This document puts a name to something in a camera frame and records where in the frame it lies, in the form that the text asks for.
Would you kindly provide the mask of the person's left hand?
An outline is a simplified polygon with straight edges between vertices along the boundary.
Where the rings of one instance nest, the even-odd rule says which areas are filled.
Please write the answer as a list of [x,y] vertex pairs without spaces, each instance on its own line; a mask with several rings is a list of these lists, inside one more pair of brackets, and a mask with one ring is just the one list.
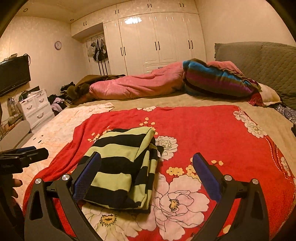
[[4,193],[6,203],[13,215],[15,215],[15,199],[18,198],[15,188],[21,187],[22,184],[22,180],[14,178],[12,174],[1,175],[1,190]]

